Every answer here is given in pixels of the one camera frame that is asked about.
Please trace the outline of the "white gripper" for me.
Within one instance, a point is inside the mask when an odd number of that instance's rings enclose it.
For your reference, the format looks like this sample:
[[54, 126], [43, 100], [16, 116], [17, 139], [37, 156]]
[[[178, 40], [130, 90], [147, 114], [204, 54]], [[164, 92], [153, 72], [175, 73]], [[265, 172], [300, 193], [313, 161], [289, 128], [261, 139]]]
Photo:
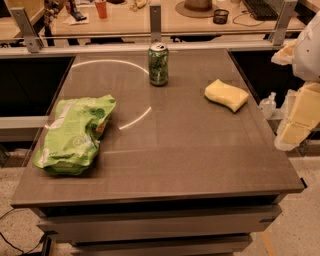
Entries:
[[297, 40], [289, 42], [271, 58], [277, 65], [292, 63], [293, 74], [306, 82], [295, 93], [287, 118], [277, 131], [274, 145], [278, 150], [298, 147], [320, 124], [320, 11], [313, 17]]

